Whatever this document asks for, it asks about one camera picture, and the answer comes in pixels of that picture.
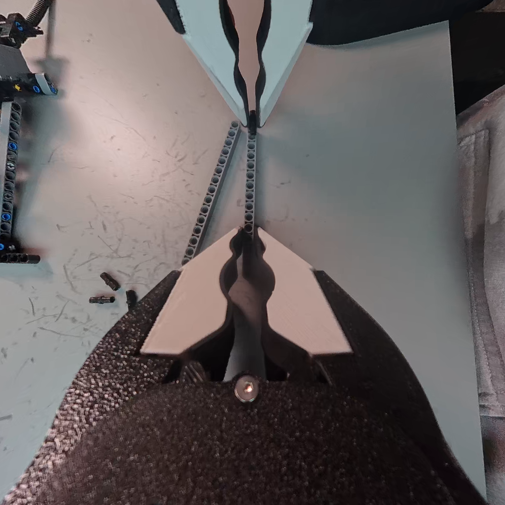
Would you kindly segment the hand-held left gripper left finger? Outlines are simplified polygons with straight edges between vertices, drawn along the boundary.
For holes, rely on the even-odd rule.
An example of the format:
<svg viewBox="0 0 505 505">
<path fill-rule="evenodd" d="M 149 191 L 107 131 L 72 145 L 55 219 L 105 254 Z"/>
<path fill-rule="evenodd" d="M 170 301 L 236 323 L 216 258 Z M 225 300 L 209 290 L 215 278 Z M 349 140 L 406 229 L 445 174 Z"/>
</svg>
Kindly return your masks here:
<svg viewBox="0 0 505 505">
<path fill-rule="evenodd" d="M 235 340 L 229 292 L 242 250 L 243 229 L 236 227 L 180 268 L 142 355 L 197 362 L 209 380 L 224 379 Z"/>
</svg>

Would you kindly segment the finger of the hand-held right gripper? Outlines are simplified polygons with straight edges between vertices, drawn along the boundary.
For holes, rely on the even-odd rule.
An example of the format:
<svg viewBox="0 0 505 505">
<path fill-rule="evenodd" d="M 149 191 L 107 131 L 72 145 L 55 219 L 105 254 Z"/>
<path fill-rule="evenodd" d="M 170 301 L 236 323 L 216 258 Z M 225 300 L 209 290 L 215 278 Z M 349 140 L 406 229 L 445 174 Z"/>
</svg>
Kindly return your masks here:
<svg viewBox="0 0 505 505">
<path fill-rule="evenodd" d="M 228 1 L 175 3 L 184 40 L 232 112 L 248 126 L 248 92 L 238 67 L 239 40 Z"/>
<path fill-rule="evenodd" d="M 263 127 L 286 84 L 312 30 L 312 1 L 268 1 L 270 22 L 261 59 L 265 85 L 259 97 L 259 127 Z"/>
</svg>

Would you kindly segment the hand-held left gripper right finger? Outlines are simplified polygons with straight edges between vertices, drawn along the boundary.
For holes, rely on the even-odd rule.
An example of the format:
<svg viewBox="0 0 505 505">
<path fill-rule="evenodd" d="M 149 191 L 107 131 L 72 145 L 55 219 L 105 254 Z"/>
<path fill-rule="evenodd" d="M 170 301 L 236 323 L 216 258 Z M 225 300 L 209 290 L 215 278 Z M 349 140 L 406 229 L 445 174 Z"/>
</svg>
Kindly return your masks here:
<svg viewBox="0 0 505 505">
<path fill-rule="evenodd" d="M 256 238 L 267 379 L 316 380 L 321 360 L 352 357 L 352 346 L 314 267 L 261 227 Z"/>
</svg>

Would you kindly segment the partly built toy chassis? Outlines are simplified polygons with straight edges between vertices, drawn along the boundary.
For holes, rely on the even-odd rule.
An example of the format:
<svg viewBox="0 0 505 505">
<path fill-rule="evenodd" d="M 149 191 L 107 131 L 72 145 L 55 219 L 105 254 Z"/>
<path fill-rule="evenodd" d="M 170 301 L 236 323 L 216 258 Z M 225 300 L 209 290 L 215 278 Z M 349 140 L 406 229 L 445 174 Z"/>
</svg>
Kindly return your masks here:
<svg viewBox="0 0 505 505">
<path fill-rule="evenodd" d="M 15 235 L 22 105 L 34 97 L 56 97 L 59 91 L 47 73 L 29 70 L 21 47 L 44 35 L 41 22 L 53 5 L 54 1 L 36 1 L 27 16 L 1 16 L 1 254 L 36 255 L 23 249 Z"/>
</svg>

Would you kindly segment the grey desk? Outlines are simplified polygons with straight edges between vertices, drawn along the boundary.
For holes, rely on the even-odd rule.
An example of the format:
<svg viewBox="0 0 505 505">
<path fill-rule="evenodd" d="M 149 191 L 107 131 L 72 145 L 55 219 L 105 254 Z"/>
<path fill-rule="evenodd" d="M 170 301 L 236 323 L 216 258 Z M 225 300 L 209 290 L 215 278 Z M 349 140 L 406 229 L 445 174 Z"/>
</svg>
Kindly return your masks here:
<svg viewBox="0 0 505 505">
<path fill-rule="evenodd" d="M 24 131 L 17 231 L 1 265 L 1 499 L 66 389 L 127 310 L 180 265 L 234 118 L 156 1 L 57 1 L 23 55 L 60 87 Z M 324 270 L 409 360 L 485 493 L 446 23 L 306 45 L 259 131 L 258 220 Z"/>
</svg>

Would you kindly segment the person's beige clothing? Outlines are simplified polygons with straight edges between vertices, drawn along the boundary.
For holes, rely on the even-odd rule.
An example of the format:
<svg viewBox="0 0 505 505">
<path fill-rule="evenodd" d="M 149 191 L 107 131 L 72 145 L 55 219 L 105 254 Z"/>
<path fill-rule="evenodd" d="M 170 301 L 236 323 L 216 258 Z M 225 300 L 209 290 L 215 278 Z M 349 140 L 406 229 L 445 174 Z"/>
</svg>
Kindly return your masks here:
<svg viewBox="0 0 505 505">
<path fill-rule="evenodd" d="M 504 86 L 457 127 L 486 495 L 504 504 Z"/>
</svg>

